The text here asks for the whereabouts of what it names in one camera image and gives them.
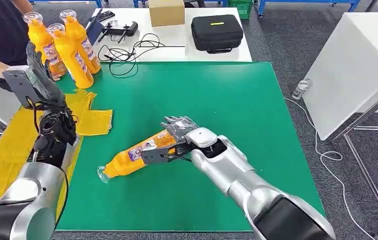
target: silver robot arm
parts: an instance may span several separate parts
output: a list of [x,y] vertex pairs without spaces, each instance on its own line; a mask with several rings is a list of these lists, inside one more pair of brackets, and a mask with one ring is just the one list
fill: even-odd
[[257,239],[335,239],[332,226],[317,210],[262,179],[228,138],[198,127],[186,116],[165,120],[162,126],[186,145],[180,152],[190,151],[193,164],[236,202]]
[[34,111],[35,123],[37,110],[44,115],[27,163],[0,199],[0,240],[51,238],[64,180],[68,186],[65,171],[78,140],[65,95],[31,43],[27,55],[28,65],[10,67],[3,75],[22,105]]

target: yellow towel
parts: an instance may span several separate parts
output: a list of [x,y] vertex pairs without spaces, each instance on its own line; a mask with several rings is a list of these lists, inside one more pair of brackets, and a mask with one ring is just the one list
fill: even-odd
[[[78,153],[80,152],[82,136],[107,134],[111,128],[112,110],[90,110],[92,100],[96,96],[93,92],[78,90],[73,94],[66,94],[68,107],[77,120],[77,142],[71,165],[67,169],[67,176],[71,182]],[[33,124],[33,111],[20,108],[10,121],[3,135],[0,137],[0,197],[17,177],[22,165],[34,145],[37,132]],[[64,203],[65,184],[62,186],[58,203],[59,214]]]

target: green mat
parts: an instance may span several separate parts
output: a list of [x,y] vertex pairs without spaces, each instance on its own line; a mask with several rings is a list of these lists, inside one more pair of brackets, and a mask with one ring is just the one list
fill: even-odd
[[[66,93],[76,88],[69,77],[58,84]],[[260,176],[324,214],[270,63],[139,63],[128,78],[103,65],[88,90],[98,94],[93,109],[114,110],[113,127],[84,138],[59,230],[250,230],[232,199],[186,161],[100,181],[96,168],[161,131],[163,116],[187,115],[227,136]]]

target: orange bottle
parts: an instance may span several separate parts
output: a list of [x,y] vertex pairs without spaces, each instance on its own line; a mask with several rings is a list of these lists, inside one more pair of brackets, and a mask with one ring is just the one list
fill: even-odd
[[86,29],[77,21],[77,14],[73,10],[64,10],[59,16],[65,22],[67,35],[75,42],[77,51],[83,57],[90,72],[97,73],[100,70],[100,61],[87,38]]
[[77,51],[74,42],[65,34],[65,26],[55,23],[47,28],[47,31],[55,40],[56,49],[75,85],[80,89],[86,89],[93,85],[93,76],[89,72],[83,58]]
[[166,130],[163,130],[143,142],[118,153],[106,166],[98,167],[97,174],[104,183],[107,183],[111,178],[116,176],[128,175],[145,166],[141,150],[161,148],[175,143],[174,138]]
[[53,80],[59,80],[67,72],[67,69],[56,51],[52,36],[47,33],[43,17],[40,13],[32,11],[24,15],[24,21],[28,23],[30,41],[36,46],[36,51],[42,53],[42,61],[49,60]]

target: black shirt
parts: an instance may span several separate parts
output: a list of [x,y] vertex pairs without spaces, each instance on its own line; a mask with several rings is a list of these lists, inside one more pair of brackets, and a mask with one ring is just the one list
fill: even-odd
[[0,0],[0,62],[11,66],[25,65],[28,41],[28,26],[22,14],[11,0]]

